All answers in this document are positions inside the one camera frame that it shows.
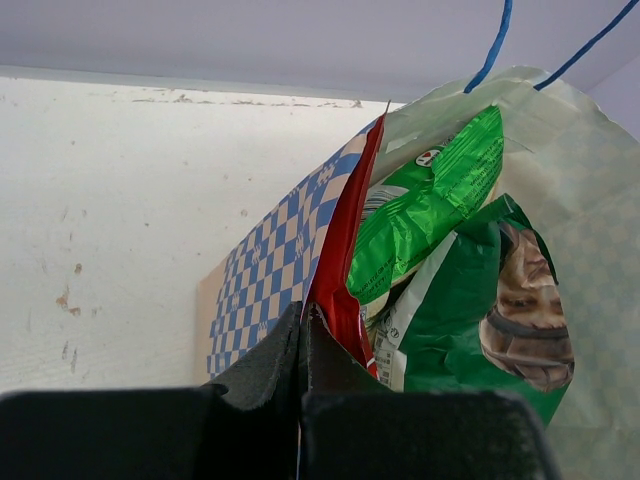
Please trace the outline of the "checkered paper bag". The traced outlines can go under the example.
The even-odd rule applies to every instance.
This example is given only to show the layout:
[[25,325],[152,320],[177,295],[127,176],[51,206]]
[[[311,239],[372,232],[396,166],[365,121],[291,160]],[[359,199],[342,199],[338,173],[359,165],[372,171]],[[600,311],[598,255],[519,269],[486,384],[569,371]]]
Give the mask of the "checkered paper bag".
[[[471,79],[445,84],[381,114],[386,116],[384,133],[366,198],[374,185],[404,164],[449,143],[487,107],[500,109],[502,170],[478,211],[507,194],[544,241],[574,352],[573,379],[549,423],[516,392],[441,392],[501,391],[522,397],[544,427],[561,472],[558,479],[635,479],[639,475],[639,143],[587,95],[564,83],[560,71],[514,67],[492,73],[512,8],[511,2],[504,4],[495,40]],[[307,305],[314,303],[309,300],[310,289],[336,204],[376,119],[302,179],[197,287],[193,378],[200,386],[263,340],[286,307],[301,303],[295,368],[298,456],[293,479],[301,479],[301,320]],[[425,260],[377,301],[359,303],[372,353],[376,321]]]

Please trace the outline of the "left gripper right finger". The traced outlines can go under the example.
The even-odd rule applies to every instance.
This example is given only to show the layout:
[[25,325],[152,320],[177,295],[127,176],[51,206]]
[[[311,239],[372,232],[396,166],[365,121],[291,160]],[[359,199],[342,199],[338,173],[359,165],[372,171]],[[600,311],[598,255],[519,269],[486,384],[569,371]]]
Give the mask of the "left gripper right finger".
[[301,479],[558,479],[544,427],[508,392],[394,393],[307,305],[299,340]]

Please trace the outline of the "red Chuba chips bag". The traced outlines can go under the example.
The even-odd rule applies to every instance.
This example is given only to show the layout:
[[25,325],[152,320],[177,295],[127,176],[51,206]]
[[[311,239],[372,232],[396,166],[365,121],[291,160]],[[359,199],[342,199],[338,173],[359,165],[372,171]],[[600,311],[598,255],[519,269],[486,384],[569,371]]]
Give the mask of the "red Chuba chips bag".
[[324,314],[332,337],[374,380],[379,377],[372,348],[360,318],[359,301],[349,293],[347,279],[385,120],[381,115],[367,132],[360,159],[338,199],[309,297]]

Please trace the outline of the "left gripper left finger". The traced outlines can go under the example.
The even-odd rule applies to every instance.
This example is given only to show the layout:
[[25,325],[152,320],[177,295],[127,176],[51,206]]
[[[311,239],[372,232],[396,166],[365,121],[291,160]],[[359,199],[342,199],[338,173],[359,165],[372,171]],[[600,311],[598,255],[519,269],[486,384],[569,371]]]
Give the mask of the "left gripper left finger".
[[3,395],[2,478],[295,478],[301,314],[202,386]]

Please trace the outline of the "green Real chips bag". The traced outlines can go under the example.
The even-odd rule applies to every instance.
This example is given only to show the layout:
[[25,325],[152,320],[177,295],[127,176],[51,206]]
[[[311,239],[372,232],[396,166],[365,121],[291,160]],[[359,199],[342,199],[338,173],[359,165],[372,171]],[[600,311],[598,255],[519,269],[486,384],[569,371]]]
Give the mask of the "green Real chips bag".
[[375,323],[379,381],[396,392],[505,390],[544,423],[575,369],[548,249],[504,194],[451,232]]

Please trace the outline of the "green Chuba cassava chips bag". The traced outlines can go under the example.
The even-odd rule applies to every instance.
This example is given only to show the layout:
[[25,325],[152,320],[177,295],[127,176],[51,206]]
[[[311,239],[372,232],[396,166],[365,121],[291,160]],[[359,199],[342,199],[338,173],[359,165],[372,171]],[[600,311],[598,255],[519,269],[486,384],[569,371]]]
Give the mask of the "green Chuba cassava chips bag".
[[473,216],[501,173],[503,150],[502,115],[489,106],[449,143],[374,185],[361,215],[349,293],[362,305],[377,301]]

